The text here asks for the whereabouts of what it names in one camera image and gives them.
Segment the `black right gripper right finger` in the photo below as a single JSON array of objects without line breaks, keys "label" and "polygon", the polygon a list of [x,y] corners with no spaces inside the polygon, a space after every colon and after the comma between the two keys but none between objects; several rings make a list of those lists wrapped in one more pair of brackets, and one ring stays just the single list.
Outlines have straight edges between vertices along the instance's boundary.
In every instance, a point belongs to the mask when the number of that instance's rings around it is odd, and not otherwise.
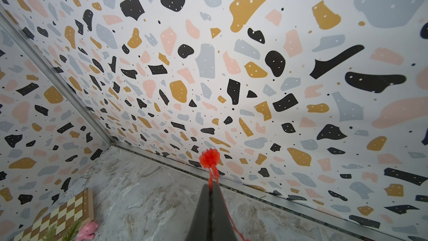
[{"label": "black right gripper right finger", "polygon": [[213,182],[211,193],[211,239],[237,241],[220,186]]}]

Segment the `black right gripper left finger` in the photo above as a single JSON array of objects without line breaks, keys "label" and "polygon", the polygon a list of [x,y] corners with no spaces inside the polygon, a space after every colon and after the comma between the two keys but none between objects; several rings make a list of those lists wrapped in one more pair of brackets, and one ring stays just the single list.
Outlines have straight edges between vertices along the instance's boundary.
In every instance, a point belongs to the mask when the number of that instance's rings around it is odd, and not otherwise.
[{"label": "black right gripper left finger", "polygon": [[211,190],[208,184],[202,187],[197,208],[185,240],[211,240]]}]

